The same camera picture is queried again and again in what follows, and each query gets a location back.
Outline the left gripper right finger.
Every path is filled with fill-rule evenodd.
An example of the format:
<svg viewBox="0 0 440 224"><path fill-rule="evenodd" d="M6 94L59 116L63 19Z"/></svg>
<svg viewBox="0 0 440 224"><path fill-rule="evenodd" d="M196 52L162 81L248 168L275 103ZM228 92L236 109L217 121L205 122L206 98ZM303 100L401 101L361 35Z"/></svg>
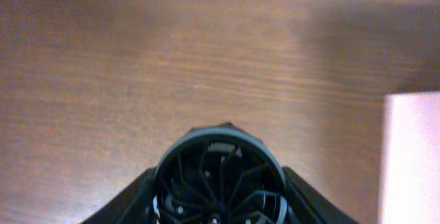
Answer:
<svg viewBox="0 0 440 224"><path fill-rule="evenodd" d="M290 167L283 166L285 198L299 223L358 224L338 209Z"/></svg>

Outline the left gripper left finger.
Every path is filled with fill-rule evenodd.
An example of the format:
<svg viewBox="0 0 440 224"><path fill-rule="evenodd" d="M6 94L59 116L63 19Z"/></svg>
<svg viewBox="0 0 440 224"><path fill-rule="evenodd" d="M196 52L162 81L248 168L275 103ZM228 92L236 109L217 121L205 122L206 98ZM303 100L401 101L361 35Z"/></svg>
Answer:
<svg viewBox="0 0 440 224"><path fill-rule="evenodd" d="M154 172L155 168L146 169L81 224L156 224L153 209Z"/></svg>

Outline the black round speaker puck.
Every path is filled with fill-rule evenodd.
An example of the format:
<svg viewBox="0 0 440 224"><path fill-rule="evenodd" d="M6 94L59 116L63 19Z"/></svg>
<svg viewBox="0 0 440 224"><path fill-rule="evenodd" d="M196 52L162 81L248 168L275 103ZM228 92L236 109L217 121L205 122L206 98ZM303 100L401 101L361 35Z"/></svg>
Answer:
<svg viewBox="0 0 440 224"><path fill-rule="evenodd" d="M158 223L284 223L282 168L262 140L226 122L190 129L154 172Z"/></svg>

